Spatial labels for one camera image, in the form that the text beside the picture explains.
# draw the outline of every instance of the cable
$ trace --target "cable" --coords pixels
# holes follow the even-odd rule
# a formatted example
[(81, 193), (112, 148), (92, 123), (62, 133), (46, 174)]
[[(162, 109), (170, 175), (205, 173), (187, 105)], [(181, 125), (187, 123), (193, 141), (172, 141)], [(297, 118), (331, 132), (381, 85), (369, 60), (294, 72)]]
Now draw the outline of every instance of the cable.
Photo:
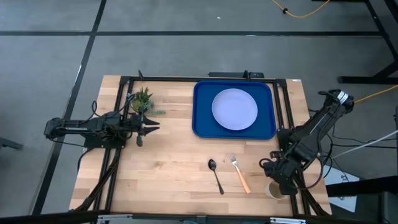
[(119, 136), (121, 136), (120, 135), (120, 133), (119, 133), (119, 131), (120, 130), (115, 130), (110, 124), (108, 124), (103, 118), (105, 118), (105, 119), (107, 119), (107, 118), (113, 118), (114, 116), (116, 116), (118, 113), (120, 113), (120, 111), (122, 111), (125, 107), (127, 107), (128, 106), (128, 104), (132, 101), (132, 99), (134, 99), (134, 94), (131, 94), (130, 96), (128, 96), (128, 98), (126, 99), (126, 102), (125, 102), (125, 104), (118, 110), (118, 111), (115, 111), (111, 116), (107, 116), (107, 115), (105, 115), (105, 117), (102, 115), (99, 115), (99, 114), (97, 114), (96, 113), (96, 110), (97, 110), (97, 101), (96, 100), (94, 100), (93, 102), (92, 102), (92, 104), (91, 104), (91, 110), (92, 110), (92, 112), (93, 112), (93, 114), (95, 114), (100, 120), (102, 120), (102, 122), (104, 123), (104, 124), (106, 124), (112, 131), (117, 131), (116, 133), (114, 132), (113, 134), (117, 134), (117, 135), (119, 135)]
[(74, 144), (74, 143), (68, 143), (68, 142), (62, 142), (62, 141), (56, 141), (56, 140), (54, 140), (54, 139), (49, 139), (50, 141), (52, 141), (52, 142), (57, 142), (57, 143), (62, 143), (62, 144), (68, 144), (68, 145), (71, 145), (71, 146), (79, 146), (79, 147), (84, 147), (84, 146), (82, 146), (82, 145), (79, 145), (79, 144)]
[(329, 149), (328, 155), (326, 156), (326, 159), (323, 161), (323, 166), (328, 162), (329, 159), (330, 159), (330, 166), (329, 166), (328, 172), (323, 176), (323, 178), (325, 178), (330, 173), (331, 167), (333, 165), (333, 159), (331, 159), (331, 152), (333, 150), (333, 140), (329, 134), (326, 134), (326, 136), (328, 136), (328, 138), (330, 140), (330, 149)]
[[(334, 146), (339, 146), (339, 147), (359, 147), (360, 145), (339, 145), (339, 144), (334, 144)], [(397, 149), (396, 147), (392, 147), (392, 146), (364, 146), (364, 147), (373, 147), (373, 148), (380, 148), (380, 149)]]
[[(341, 140), (352, 140), (352, 141), (356, 141), (356, 142), (363, 143), (363, 144), (366, 144), (366, 143), (373, 142), (373, 141), (376, 141), (376, 140), (377, 140), (377, 139), (372, 139), (372, 140), (369, 140), (369, 141), (367, 141), (367, 142), (362, 142), (362, 141), (357, 140), (357, 139), (337, 137), (337, 136), (335, 136), (335, 126), (333, 126), (333, 131), (332, 131), (331, 135), (332, 135), (334, 138), (337, 138), (337, 139), (341, 139)], [(392, 140), (397, 140), (397, 138), (383, 139), (382, 141), (392, 141)]]
[(91, 118), (93, 118), (94, 114), (95, 114), (95, 113), (92, 113), (90, 117), (88, 117), (88, 118), (87, 118), (85, 121), (83, 121), (82, 123), (78, 123), (77, 125), (82, 125), (82, 124), (87, 123)]
[(320, 160), (320, 158), (317, 158), (317, 159), (319, 160), (319, 163), (321, 164), (321, 172), (319, 173), (319, 176), (318, 176), (317, 181), (315, 181), (312, 185), (310, 185), (310, 186), (308, 186), (308, 187), (296, 187), (296, 186), (291, 186), (291, 187), (294, 187), (294, 188), (296, 188), (297, 190), (308, 190), (308, 189), (311, 189), (311, 188), (315, 187), (315, 186), (319, 183), (319, 181), (322, 180), (323, 163), (322, 163), (322, 161)]
[(330, 173), (331, 167), (332, 167), (332, 165), (333, 165), (333, 159), (332, 159), (331, 157), (329, 157), (329, 159), (330, 159), (329, 169), (328, 169), (328, 172), (326, 172), (326, 174), (323, 176), (323, 178), (327, 177), (327, 175)]
[(349, 182), (349, 179), (348, 179), (346, 173), (345, 173), (345, 172), (343, 171), (343, 169), (338, 165), (336, 159), (334, 159), (334, 158), (331, 158), (331, 159), (335, 162), (335, 164), (337, 165), (338, 169), (344, 174), (344, 176), (346, 177), (347, 181)]
[(366, 99), (369, 99), (369, 98), (374, 97), (374, 96), (377, 96), (377, 95), (379, 95), (379, 94), (381, 94), (381, 93), (385, 93), (385, 92), (387, 92), (387, 91), (393, 90), (393, 89), (395, 89), (395, 88), (397, 88), (397, 87), (398, 87), (398, 85), (394, 85), (393, 87), (388, 88), (388, 89), (386, 89), (386, 90), (379, 91), (379, 92), (377, 92), (377, 93), (373, 93), (372, 95), (369, 95), (369, 96), (366, 96), (366, 97), (361, 98), (361, 99), (359, 99), (359, 100), (356, 100), (356, 101), (354, 101), (354, 103), (362, 102), (362, 101), (364, 101), (364, 100), (366, 100)]
[(79, 169), (80, 169), (80, 162), (81, 162), (81, 159), (83, 158), (83, 156), (85, 155), (85, 154), (87, 154), (87, 152), (90, 152), (92, 149), (87, 149), (80, 157), (79, 157), (79, 160), (78, 160), (78, 162), (77, 162), (77, 172), (79, 172)]
[(287, 10), (287, 8), (283, 8), (283, 7), (282, 7), (279, 3), (277, 3), (275, 0), (271, 0), (271, 1), (273, 1), (273, 2), (282, 10), (283, 13), (286, 13), (286, 14), (288, 14), (288, 15), (294, 17), (294, 18), (299, 18), (299, 19), (305, 18), (305, 17), (307, 17), (307, 16), (311, 16), (312, 14), (318, 12), (323, 6), (325, 6), (326, 4), (328, 4), (328, 3), (330, 2), (330, 0), (327, 0), (327, 1), (326, 1), (325, 3), (323, 3), (318, 9), (316, 9), (316, 10), (314, 10), (314, 11), (312, 11), (312, 12), (310, 12), (310, 13), (304, 15), (304, 16), (296, 16), (296, 15), (291, 14), (291, 13)]
[(366, 146), (372, 145), (372, 144), (374, 144), (374, 143), (377, 143), (377, 142), (379, 142), (379, 141), (382, 141), (383, 139), (388, 138), (388, 137), (390, 137), (390, 136), (392, 136), (393, 134), (396, 134), (396, 133), (398, 133), (398, 130), (395, 130), (395, 131), (393, 131), (392, 133), (390, 133), (390, 134), (388, 134), (388, 135), (386, 135), (386, 136), (384, 136), (384, 137), (381, 137), (380, 139), (378, 139), (378, 140), (376, 140), (376, 141), (369, 142), (369, 143), (364, 144), (364, 145), (362, 145), (362, 146), (355, 147), (355, 148), (350, 149), (350, 150), (348, 150), (348, 151), (342, 152), (342, 153), (338, 154), (337, 156), (333, 156), (332, 159), (336, 159), (337, 157), (342, 156), (342, 155), (344, 155), (344, 154), (347, 154), (347, 153), (349, 153), (349, 152), (353, 152), (353, 151), (355, 151), (355, 150), (357, 150), (357, 149), (361, 149), (361, 148), (363, 148), (363, 147), (366, 147)]

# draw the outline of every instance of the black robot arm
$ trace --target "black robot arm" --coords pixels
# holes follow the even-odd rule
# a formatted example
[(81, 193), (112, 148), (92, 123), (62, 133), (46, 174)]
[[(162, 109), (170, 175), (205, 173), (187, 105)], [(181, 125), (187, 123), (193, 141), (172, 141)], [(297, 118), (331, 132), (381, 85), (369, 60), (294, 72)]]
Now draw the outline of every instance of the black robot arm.
[(108, 112), (100, 117), (87, 120), (65, 120), (53, 118), (47, 122), (44, 130), (46, 138), (53, 140), (66, 134), (79, 134), (85, 138), (87, 148), (123, 148), (126, 140), (137, 133), (137, 145), (142, 146), (142, 137), (159, 127), (144, 115), (141, 107), (138, 114), (131, 113), (128, 119), (122, 119), (119, 112)]
[(279, 183), (283, 194), (297, 193), (293, 175), (297, 171), (304, 171), (315, 159), (320, 158), (322, 138), (339, 118), (353, 110), (353, 97), (341, 90), (321, 91), (319, 94), (326, 96), (323, 107), (305, 124), (278, 130), (281, 150), (271, 152), (271, 159), (276, 158), (276, 161), (260, 161), (266, 176)]

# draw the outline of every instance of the wooden tabletop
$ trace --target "wooden tabletop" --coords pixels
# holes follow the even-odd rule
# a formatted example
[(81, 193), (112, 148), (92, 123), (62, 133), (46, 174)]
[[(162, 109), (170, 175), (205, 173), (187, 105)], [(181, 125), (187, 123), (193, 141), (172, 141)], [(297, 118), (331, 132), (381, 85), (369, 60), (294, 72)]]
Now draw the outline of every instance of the wooden tabletop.
[[(98, 95), (99, 114), (113, 111), (119, 81), (120, 76), (104, 76)], [(278, 150), (277, 137), (268, 141), (199, 138), (192, 131), (195, 84), (134, 82), (133, 92), (148, 86), (149, 91), (154, 93), (151, 98), (155, 109), (166, 110), (166, 114), (148, 114), (148, 118), (160, 123), (160, 129), (147, 135), (142, 147), (136, 145), (133, 136), (122, 150), (111, 212), (292, 215), (288, 198), (274, 200), (264, 193), (271, 179), (264, 175), (258, 164), (260, 159), (269, 158), (271, 151)], [(294, 123), (301, 125), (309, 119), (302, 83), (300, 80), (287, 80), (287, 85)], [(282, 90), (279, 92), (287, 124)], [(229, 159), (230, 154), (235, 154), (251, 194), (245, 193)], [(104, 149), (94, 149), (82, 159), (70, 208), (79, 206), (97, 184), (103, 155)], [(214, 173), (208, 168), (209, 159), (217, 162), (216, 171), (224, 195), (220, 195)], [(314, 162), (304, 172), (307, 185), (316, 181), (319, 172), (320, 164)], [(107, 191), (106, 186), (100, 208), (104, 207)], [(324, 181), (310, 192), (322, 208), (331, 213)], [(297, 201), (299, 211), (303, 213), (300, 195)]]

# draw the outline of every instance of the green plant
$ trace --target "green plant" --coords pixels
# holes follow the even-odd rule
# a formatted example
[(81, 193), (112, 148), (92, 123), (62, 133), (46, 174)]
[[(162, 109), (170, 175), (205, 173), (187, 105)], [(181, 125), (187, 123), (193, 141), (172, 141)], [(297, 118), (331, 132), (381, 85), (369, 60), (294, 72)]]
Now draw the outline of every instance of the green plant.
[(150, 100), (149, 98), (152, 96), (153, 93), (148, 95), (148, 87), (144, 88), (141, 87), (140, 91), (138, 91), (135, 95), (134, 95), (134, 99), (131, 101), (131, 108), (135, 111), (138, 112), (140, 106), (142, 106), (144, 108), (144, 111), (148, 111), (153, 115), (160, 115), (160, 114), (166, 114), (166, 111), (164, 110), (153, 110), (155, 103)]

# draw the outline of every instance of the black floor stripe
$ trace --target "black floor stripe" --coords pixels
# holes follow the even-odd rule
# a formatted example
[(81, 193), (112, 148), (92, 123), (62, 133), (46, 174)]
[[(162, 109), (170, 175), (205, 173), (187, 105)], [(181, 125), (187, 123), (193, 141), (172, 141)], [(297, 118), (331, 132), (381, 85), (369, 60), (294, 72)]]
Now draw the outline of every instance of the black floor stripe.
[(382, 36), (378, 31), (99, 31), (97, 36)]
[[(102, 0), (101, 4), (99, 5), (98, 13), (95, 19), (95, 23), (93, 26), (92, 33), (96, 32), (98, 30), (98, 26), (101, 22), (101, 18), (104, 12), (106, 0)], [(70, 119), (72, 117), (72, 112), (75, 107), (76, 99), (80, 90), (81, 82), (83, 81), (83, 77), (86, 71), (88, 59), (90, 57), (91, 50), (94, 45), (94, 40), (95, 40), (95, 35), (91, 35), (90, 38), (88, 39), (88, 43), (86, 46), (85, 53), (83, 55), (83, 58), (81, 60), (80, 68), (75, 80), (75, 84), (73, 85), (72, 92), (70, 94), (68, 104), (66, 107), (66, 110), (63, 114), (64, 119)], [(49, 164), (45, 170), (45, 175), (43, 178), (42, 185), (39, 190), (39, 194), (37, 195), (37, 200), (33, 208), (33, 215), (39, 215), (42, 212), (44, 203), (45, 203), (45, 198), (47, 197), (47, 193), (50, 188), (51, 180), (54, 175), (55, 168), (57, 166), (58, 158), (61, 153), (61, 148), (62, 144), (60, 143), (54, 143), (52, 145), (52, 153), (50, 157)]]
[(0, 36), (82, 36), (91, 35), (91, 31), (0, 31)]

